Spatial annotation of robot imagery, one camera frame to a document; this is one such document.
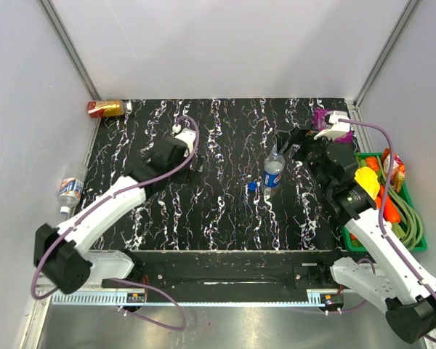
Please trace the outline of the Pepsi plastic bottle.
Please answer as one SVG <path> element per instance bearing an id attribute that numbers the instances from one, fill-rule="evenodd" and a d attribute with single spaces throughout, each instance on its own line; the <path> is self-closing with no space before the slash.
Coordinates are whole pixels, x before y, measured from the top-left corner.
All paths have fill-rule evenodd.
<path id="1" fill-rule="evenodd" d="M 264 177 L 262 191 L 266 199 L 269 199 L 277 191 L 286 165 L 284 156 L 278 153 L 277 145 L 272 147 L 270 154 L 264 161 Z"/>

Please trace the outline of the blue bottle cap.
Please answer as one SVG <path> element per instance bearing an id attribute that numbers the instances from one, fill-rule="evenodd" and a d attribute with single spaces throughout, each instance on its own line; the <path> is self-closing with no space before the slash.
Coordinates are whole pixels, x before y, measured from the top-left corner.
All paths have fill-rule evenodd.
<path id="1" fill-rule="evenodd" d="M 250 191 L 253 191 L 253 192 L 257 191 L 257 189 L 258 189 L 258 183 L 257 183 L 257 182 L 250 182 L 250 183 L 248 184 L 248 189 L 249 189 Z"/>

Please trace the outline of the clear water bottle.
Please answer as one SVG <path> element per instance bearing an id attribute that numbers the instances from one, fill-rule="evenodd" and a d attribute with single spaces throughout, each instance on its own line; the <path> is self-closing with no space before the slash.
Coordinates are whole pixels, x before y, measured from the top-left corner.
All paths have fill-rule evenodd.
<path id="1" fill-rule="evenodd" d="M 61 214 L 70 214 L 71 210 L 79 204 L 86 172 L 87 168 L 82 163 L 72 163 L 67 166 L 57 197 Z"/>

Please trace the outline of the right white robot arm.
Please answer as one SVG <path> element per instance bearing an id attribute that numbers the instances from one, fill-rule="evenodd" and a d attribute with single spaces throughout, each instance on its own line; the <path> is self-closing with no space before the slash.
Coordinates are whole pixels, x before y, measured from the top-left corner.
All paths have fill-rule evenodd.
<path id="1" fill-rule="evenodd" d="M 276 132 L 278 153 L 293 145 L 293 159 L 308 166 L 331 215 L 352 233 L 384 272 L 381 278 L 343 257 L 317 268 L 321 286 L 346 286 L 378 308 L 391 330 L 413 344 L 436 329 L 436 278 L 406 249 L 387 226 L 374 200 L 355 180 L 358 163 L 348 144 L 335 143 L 328 131 Z"/>

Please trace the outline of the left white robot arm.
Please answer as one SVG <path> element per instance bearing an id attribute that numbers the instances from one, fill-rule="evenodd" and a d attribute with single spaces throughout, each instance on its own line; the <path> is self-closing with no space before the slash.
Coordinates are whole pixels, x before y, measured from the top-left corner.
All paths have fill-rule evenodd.
<path id="1" fill-rule="evenodd" d="M 89 250 L 125 214 L 168 184 L 190 178 L 198 140 L 198 133 L 190 129 L 165 137 L 145 160 L 136 161 L 86 209 L 55 228 L 42 225 L 35 235 L 33 262 L 37 274 L 44 274 L 63 294 L 74 293 L 88 281 L 109 278 L 118 278 L 127 287 L 140 284 L 141 264 L 129 252 L 91 257 Z"/>

